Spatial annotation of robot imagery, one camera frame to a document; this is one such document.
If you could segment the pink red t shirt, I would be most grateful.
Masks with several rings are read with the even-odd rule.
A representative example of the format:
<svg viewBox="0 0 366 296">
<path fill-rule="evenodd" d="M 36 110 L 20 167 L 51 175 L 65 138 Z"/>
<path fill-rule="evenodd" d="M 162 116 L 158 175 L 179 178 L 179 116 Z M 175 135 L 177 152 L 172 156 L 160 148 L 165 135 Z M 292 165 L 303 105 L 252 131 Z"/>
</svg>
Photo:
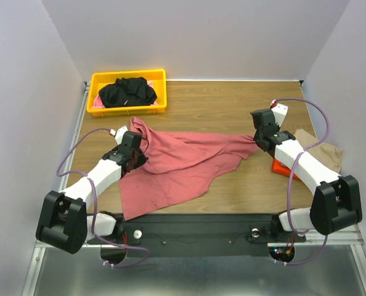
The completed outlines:
<svg viewBox="0 0 366 296">
<path fill-rule="evenodd" d="M 203 195 L 259 149 L 250 134 L 155 131 L 137 117 L 130 130 L 144 136 L 148 159 L 119 181 L 126 220 Z"/>
</svg>

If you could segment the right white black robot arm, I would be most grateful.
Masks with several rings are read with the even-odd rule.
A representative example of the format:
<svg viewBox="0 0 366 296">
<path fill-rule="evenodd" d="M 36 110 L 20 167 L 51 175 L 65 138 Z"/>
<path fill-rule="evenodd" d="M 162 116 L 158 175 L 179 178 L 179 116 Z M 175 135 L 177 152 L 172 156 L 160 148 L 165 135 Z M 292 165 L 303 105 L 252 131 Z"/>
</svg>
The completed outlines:
<svg viewBox="0 0 366 296">
<path fill-rule="evenodd" d="M 309 208 L 292 209 L 273 216 L 271 237 L 282 241 L 291 232 L 304 235 L 316 230 L 326 236 L 362 221 L 358 181 L 351 175 L 341 176 L 321 164 L 305 151 L 298 140 L 280 129 L 288 108 L 277 104 L 271 109 L 252 112 L 256 130 L 254 141 L 272 158 L 284 164 L 313 195 Z"/>
</svg>

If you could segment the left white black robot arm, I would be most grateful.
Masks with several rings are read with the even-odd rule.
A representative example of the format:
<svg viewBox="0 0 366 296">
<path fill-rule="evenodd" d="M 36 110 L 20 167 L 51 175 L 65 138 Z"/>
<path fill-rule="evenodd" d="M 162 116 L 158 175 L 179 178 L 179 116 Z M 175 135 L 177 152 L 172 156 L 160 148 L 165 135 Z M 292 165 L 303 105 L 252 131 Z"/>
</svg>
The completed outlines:
<svg viewBox="0 0 366 296">
<path fill-rule="evenodd" d="M 127 127 L 109 130 L 116 147 L 108 151 L 88 173 L 73 185 L 46 194 L 36 230 L 36 239 L 68 253 L 76 253 L 92 239 L 110 243 L 126 242 L 123 219 L 112 213 L 94 210 L 98 197 L 129 172 L 142 166 L 147 158 L 140 149 L 142 135 L 128 131 Z"/>
</svg>

